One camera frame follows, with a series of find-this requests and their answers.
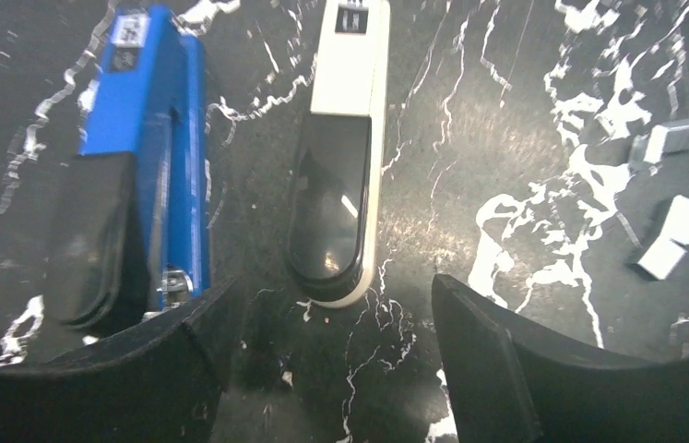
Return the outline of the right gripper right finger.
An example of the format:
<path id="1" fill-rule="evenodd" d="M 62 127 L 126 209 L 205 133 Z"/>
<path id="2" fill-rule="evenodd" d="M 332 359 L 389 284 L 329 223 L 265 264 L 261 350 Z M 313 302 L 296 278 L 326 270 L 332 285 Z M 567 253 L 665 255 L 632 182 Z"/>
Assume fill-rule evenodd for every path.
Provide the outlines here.
<path id="1" fill-rule="evenodd" d="M 432 307 L 460 441 L 689 442 L 689 358 L 588 345 L 447 274 Z"/>

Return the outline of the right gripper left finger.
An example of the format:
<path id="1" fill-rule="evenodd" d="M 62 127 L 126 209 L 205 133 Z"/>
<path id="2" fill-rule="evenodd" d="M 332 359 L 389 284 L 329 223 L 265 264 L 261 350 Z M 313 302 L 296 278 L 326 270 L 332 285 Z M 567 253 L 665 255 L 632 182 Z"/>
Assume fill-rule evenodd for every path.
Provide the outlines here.
<path id="1" fill-rule="evenodd" d="M 0 367 L 0 442 L 206 442 L 244 320 L 243 284 L 39 365 Z"/>

